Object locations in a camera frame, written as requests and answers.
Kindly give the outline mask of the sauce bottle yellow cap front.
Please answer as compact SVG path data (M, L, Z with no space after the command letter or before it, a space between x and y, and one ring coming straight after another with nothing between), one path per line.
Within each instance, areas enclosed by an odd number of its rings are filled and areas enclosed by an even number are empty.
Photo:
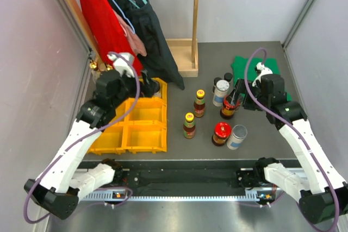
M185 115L185 121L183 124L183 134L184 137L187 139L192 139L195 135L195 130L196 130L196 126L195 126L195 116L193 113L188 112Z

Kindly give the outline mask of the glass oil bottle gold spout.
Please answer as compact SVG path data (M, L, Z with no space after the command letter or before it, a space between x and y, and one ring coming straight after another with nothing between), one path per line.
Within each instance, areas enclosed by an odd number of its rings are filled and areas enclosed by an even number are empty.
M100 76L100 71L98 68L98 63L92 57L89 57L89 67L92 73L92 80L94 83L96 83L97 79Z

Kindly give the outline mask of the black lid spice shaker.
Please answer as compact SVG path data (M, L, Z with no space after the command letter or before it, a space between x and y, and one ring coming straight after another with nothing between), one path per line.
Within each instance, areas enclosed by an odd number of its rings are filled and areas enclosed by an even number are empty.
M152 79L153 97L161 98L161 87L158 81Z

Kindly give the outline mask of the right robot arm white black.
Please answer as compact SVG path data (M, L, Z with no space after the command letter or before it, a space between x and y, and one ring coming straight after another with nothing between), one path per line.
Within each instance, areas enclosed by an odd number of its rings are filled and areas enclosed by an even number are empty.
M275 158L260 158L253 166L252 185L276 185L295 200L312 225L330 219L337 222L347 214L347 181L317 141L303 107L288 99L284 79L263 62L256 65L255 71L254 80L248 80L247 75L235 79L232 103L247 110L265 111L306 177L301 178Z

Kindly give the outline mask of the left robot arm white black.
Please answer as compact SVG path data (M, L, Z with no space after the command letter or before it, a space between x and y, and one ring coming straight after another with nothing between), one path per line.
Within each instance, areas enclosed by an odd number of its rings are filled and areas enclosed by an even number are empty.
M116 169L112 160L104 160L85 174L73 175L91 145L101 133L124 119L135 104L120 117L115 116L116 107L106 99L104 105L89 101L84 104L72 128L51 163L36 178L24 185L27 197L23 216L27 223L34 221L28 216L29 201L47 210L61 220L67 219L78 203L88 194L104 188L106 184L116 187L123 182L123 173Z

